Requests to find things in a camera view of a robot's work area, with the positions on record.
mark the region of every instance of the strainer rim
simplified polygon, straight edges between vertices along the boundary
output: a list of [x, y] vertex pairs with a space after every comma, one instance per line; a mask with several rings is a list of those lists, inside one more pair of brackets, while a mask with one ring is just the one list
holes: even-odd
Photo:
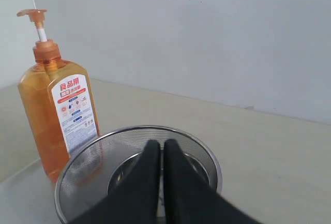
[[187, 138], [190, 138], [191, 140], [195, 141], [198, 145], [200, 145], [209, 155], [210, 158], [212, 159], [214, 166], [216, 168], [216, 173], [217, 173], [217, 188], [216, 188], [216, 192], [221, 194], [222, 191], [222, 172], [221, 172], [221, 166], [216, 158], [216, 156], [214, 155], [214, 153], [208, 148], [208, 146], [206, 146], [200, 139], [198, 139], [197, 137], [182, 131], [180, 129], [177, 128], [173, 128], [173, 127], [168, 127], [168, 126], [158, 126], [158, 125], [137, 125], [137, 126], [128, 126], [128, 127], [122, 127], [119, 129], [116, 129], [114, 131], [111, 131], [109, 133], [106, 133], [100, 137], [96, 137], [95, 139], [87, 142], [85, 145], [83, 145], [81, 148], [79, 148], [76, 152], [76, 154], [72, 157], [70, 157], [69, 161], [67, 162], [67, 164], [64, 166], [64, 168], [61, 170], [61, 173], [59, 174], [59, 177], [57, 178], [56, 184], [55, 184], [55, 190], [54, 190], [54, 203], [55, 203], [55, 209], [56, 209], [56, 213], [60, 219], [60, 221], [62, 223], [66, 223], [67, 219], [64, 216], [63, 212], [62, 212], [62, 208], [60, 205], [60, 184], [68, 170], [68, 168], [71, 166], [71, 164], [73, 163], [73, 161], [83, 152], [85, 151], [88, 147], [90, 147], [91, 145], [93, 145], [94, 143], [98, 142], [99, 140], [120, 133], [120, 132], [124, 132], [124, 131], [130, 131], [130, 130], [137, 130], [137, 129], [161, 129], [161, 130], [166, 130], [166, 131], [170, 131], [170, 132], [174, 132], [174, 133], [178, 133], [180, 135], [184, 135]]

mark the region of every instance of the orange plastic bottle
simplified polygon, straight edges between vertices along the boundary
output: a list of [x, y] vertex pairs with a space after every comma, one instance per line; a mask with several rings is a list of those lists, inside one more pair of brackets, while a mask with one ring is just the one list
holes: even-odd
[[46, 175], [55, 182], [69, 157], [99, 135], [91, 86], [86, 70], [61, 59], [56, 43], [43, 29], [46, 10], [27, 9], [40, 41], [33, 48], [36, 65], [18, 85]]

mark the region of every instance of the white label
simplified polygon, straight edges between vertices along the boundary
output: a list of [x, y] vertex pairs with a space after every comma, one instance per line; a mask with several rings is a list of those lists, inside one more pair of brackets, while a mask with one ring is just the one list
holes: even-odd
[[72, 153], [97, 135], [86, 78], [75, 74], [52, 88], [55, 108], [68, 153]]

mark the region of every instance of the metal mesh strainer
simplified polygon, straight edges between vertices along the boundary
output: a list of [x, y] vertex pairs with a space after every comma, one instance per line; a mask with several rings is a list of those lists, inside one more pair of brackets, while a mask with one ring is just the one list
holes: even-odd
[[[163, 149], [164, 142], [170, 138], [178, 141], [193, 168], [220, 193], [222, 175], [219, 163], [200, 140], [169, 127], [127, 127], [92, 141], [69, 160], [55, 187], [55, 207], [60, 220], [67, 223], [106, 197], [129, 173], [148, 140], [157, 140]], [[159, 222], [163, 222], [164, 217], [162, 189], [161, 179]]]

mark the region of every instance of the countertop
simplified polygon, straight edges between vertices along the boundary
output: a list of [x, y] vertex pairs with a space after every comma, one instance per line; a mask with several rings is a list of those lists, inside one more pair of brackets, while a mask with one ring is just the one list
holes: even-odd
[[[249, 215], [264, 223], [331, 219], [331, 126], [97, 80], [91, 84], [102, 133], [144, 124], [184, 130], [214, 152], [222, 168], [222, 195]], [[0, 90], [0, 103], [3, 181], [38, 153], [15, 85]], [[40, 168], [34, 173], [42, 174]], [[36, 189], [47, 193], [30, 194], [50, 198], [53, 189], [46, 184], [43, 180]], [[11, 194], [6, 198], [10, 202]]]

